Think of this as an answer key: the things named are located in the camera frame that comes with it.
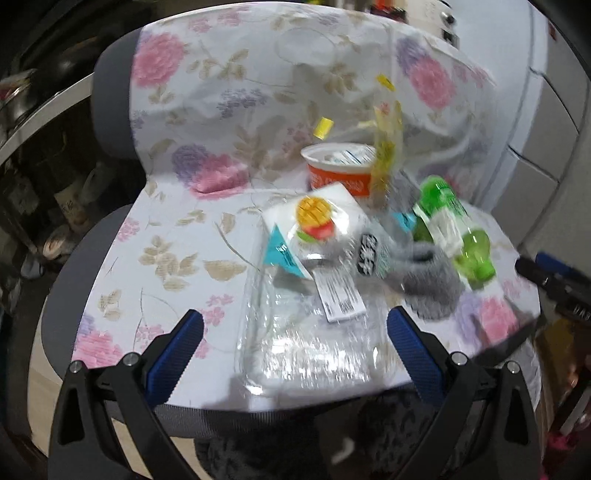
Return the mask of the grey sock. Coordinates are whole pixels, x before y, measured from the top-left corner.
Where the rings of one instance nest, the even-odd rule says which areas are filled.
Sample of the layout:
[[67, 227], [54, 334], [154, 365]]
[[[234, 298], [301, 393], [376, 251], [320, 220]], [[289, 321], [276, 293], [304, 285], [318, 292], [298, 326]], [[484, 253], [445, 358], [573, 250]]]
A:
[[392, 239], [385, 281], [420, 318], [441, 320], [454, 313], [464, 284], [440, 247], [414, 241], [413, 234], [403, 227], [420, 196], [419, 187], [406, 173], [394, 174], [381, 217]]

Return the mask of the green plastic bottle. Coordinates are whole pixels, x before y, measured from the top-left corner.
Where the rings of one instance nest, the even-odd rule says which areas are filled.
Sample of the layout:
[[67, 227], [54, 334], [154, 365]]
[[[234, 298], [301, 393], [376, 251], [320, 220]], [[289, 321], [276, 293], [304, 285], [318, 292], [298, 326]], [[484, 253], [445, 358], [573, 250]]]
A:
[[472, 219], [448, 182], [430, 176], [420, 190], [413, 209], [417, 217], [415, 236], [440, 247], [470, 283], [484, 284], [493, 279], [496, 269], [489, 236]]

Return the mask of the clear plastic clamshell tray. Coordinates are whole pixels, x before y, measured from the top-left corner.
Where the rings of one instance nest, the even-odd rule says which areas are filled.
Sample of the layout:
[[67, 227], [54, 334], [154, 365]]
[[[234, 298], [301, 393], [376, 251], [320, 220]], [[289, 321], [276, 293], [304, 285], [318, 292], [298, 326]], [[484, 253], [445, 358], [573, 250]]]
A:
[[382, 285], [341, 268], [315, 274], [308, 280], [263, 266], [250, 276], [235, 366], [250, 393], [359, 395], [394, 379]]

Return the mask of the mango snack plastic bag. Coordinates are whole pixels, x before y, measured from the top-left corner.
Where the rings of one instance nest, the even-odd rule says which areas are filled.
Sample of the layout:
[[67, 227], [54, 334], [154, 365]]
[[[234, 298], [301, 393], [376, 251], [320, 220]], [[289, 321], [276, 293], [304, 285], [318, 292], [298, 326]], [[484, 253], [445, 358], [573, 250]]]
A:
[[341, 183], [298, 195], [263, 211], [269, 232], [263, 264], [318, 292], [325, 319], [370, 315], [381, 302], [394, 241]]

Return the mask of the yellow clear snack wrapper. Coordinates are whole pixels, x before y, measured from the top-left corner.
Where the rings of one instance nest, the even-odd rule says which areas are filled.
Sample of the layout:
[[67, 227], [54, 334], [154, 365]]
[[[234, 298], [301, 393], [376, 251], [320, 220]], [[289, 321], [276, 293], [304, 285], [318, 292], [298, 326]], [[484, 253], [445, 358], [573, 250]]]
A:
[[403, 160], [403, 110], [394, 83], [385, 74], [377, 76], [374, 97], [375, 159], [370, 168], [370, 202], [386, 209], [393, 190], [394, 176]]

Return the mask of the clear bagged trash bin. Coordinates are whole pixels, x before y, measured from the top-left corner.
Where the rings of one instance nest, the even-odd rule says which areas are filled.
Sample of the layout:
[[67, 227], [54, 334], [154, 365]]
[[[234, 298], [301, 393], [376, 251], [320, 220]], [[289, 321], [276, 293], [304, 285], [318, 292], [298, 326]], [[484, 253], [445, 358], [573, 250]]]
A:
[[541, 398], [542, 369], [534, 345], [530, 340], [526, 340], [509, 359], [515, 361], [520, 366], [533, 410], [536, 410]]

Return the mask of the right gripper black tool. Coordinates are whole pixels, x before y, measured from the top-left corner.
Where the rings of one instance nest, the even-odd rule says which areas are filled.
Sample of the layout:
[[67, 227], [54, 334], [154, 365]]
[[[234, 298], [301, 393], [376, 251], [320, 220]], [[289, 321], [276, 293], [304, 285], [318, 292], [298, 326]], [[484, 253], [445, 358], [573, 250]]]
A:
[[590, 324], [590, 278], [587, 275], [543, 252], [534, 259], [520, 256], [515, 270], [546, 294], [560, 317]]

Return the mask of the beige label liquor bottle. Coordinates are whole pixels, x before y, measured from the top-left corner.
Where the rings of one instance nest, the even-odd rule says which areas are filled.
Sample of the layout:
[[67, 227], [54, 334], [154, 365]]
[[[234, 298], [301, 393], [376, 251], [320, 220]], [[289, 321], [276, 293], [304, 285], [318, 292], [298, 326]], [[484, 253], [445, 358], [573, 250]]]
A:
[[54, 194], [54, 198], [71, 229], [78, 234], [86, 233], [92, 222], [80, 200], [82, 183], [72, 182], [63, 190]]

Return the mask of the grey white refrigerator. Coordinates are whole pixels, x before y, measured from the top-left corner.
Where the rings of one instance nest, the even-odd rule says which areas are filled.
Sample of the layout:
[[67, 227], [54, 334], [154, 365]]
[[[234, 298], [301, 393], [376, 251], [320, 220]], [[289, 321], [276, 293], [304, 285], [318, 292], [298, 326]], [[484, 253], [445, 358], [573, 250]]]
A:
[[496, 85], [497, 134], [473, 199], [515, 245], [549, 210], [574, 158], [587, 74], [539, 1], [454, 1], [460, 49]]

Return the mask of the orange instant noodle cup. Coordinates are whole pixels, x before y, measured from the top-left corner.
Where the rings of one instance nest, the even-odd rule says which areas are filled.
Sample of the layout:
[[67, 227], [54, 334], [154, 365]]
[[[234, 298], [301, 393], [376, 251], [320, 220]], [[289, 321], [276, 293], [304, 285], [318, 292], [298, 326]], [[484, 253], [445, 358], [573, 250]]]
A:
[[370, 171], [376, 159], [373, 146], [361, 143], [320, 143], [304, 147], [312, 190], [341, 183], [353, 197], [370, 196]]

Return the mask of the floral white cloth cover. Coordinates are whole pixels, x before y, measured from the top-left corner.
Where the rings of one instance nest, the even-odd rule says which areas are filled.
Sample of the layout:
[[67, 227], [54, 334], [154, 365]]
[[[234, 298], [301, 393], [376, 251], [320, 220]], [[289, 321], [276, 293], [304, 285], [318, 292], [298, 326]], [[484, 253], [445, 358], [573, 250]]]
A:
[[270, 411], [356, 395], [265, 397], [235, 369], [250, 276], [263, 267], [263, 211], [304, 193], [301, 150], [318, 122], [370, 140], [377, 76], [394, 83], [412, 178], [435, 174], [473, 199], [490, 160], [492, 77], [413, 27], [368, 14], [250, 3], [144, 27], [122, 90], [147, 182], [89, 293], [72, 356], [90, 368], [142, 352], [190, 309], [204, 340], [170, 404]]

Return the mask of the white rice cooker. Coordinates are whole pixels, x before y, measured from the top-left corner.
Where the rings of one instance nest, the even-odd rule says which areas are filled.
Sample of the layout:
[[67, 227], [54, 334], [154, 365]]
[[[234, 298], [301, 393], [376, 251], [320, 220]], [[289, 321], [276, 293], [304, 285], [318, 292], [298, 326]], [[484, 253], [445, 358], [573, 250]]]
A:
[[459, 37], [455, 31], [457, 21], [448, 2], [407, 0], [404, 10], [409, 25], [436, 36], [456, 48], [459, 47]]

